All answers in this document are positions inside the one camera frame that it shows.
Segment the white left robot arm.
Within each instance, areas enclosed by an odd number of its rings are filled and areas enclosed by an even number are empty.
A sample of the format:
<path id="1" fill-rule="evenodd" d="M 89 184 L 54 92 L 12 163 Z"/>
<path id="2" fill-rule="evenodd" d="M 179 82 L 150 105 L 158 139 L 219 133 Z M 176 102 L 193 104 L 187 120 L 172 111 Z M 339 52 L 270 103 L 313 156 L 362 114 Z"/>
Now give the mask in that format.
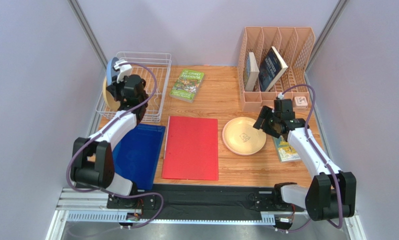
<path id="1" fill-rule="evenodd" d="M 98 132 L 74 141 L 73 154 L 66 169 L 68 185 L 86 185 L 88 192 L 101 190 L 120 197 L 130 197 L 134 183 L 115 171 L 113 151 L 123 137 L 143 120 L 150 96 L 146 81 L 137 74 L 114 79 L 105 90 L 118 103 L 118 111 Z"/>

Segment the blue plate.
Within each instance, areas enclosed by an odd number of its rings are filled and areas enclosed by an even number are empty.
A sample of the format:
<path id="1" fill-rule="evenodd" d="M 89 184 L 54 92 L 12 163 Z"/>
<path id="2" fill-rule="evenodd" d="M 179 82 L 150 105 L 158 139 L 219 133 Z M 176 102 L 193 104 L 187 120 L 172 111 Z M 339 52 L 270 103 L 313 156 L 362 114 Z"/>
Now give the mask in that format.
<path id="1" fill-rule="evenodd" d="M 117 62 L 120 59 L 117 57 L 113 57 L 112 59 L 110 59 L 107 63 L 107 67 L 106 67 L 106 87 L 108 86 L 112 86 L 112 85 L 116 85 L 117 84 L 117 80 L 118 80 L 118 76 L 120 74 L 120 70 L 119 69 L 115 69 L 115 65 L 117 64 Z"/>

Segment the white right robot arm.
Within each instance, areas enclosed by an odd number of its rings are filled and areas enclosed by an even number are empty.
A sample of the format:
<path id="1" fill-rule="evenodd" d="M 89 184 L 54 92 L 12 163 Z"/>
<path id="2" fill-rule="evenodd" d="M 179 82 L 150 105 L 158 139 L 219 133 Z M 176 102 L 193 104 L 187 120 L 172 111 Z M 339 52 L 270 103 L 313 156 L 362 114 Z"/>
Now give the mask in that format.
<path id="1" fill-rule="evenodd" d="M 350 218 L 355 214 L 357 180 L 341 170 L 319 146 L 304 118 L 297 118 L 291 99 L 276 99 L 274 107 L 262 107 L 253 127 L 275 138 L 282 137 L 299 155 L 312 182 L 274 186 L 277 204 L 305 209 L 313 221 Z"/>

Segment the yellow plate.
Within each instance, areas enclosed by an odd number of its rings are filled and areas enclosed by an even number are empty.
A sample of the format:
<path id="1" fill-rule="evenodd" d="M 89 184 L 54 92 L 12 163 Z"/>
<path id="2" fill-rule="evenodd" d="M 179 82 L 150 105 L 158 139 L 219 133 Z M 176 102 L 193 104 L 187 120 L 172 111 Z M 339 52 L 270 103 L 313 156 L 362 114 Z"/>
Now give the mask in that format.
<path id="1" fill-rule="evenodd" d="M 118 111 L 120 108 L 120 102 L 116 101 L 113 97 L 113 95 L 107 90 L 107 77 L 104 78 L 103 84 L 102 84 L 102 97 L 103 100 L 106 104 L 106 106 L 111 110 L 111 111 Z"/>

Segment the pink plate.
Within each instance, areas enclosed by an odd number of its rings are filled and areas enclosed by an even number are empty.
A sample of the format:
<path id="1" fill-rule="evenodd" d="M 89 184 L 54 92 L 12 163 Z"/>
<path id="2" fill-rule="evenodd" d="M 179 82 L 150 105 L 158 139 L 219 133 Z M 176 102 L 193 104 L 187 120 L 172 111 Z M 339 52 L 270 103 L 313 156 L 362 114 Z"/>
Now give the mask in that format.
<path id="1" fill-rule="evenodd" d="M 265 134 L 223 134 L 223 143 L 226 148 L 240 156 L 250 156 L 258 153 L 265 145 L 267 137 Z"/>

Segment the orange plate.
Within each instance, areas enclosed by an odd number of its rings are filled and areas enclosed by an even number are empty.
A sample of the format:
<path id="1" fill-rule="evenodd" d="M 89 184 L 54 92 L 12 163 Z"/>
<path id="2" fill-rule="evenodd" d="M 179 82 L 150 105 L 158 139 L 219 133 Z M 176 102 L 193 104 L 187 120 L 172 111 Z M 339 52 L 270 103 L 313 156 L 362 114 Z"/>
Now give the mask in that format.
<path id="1" fill-rule="evenodd" d="M 228 121 L 222 130 L 224 145 L 234 154 L 250 156 L 258 153 L 267 141 L 267 135 L 253 127 L 250 117 L 237 117 Z"/>

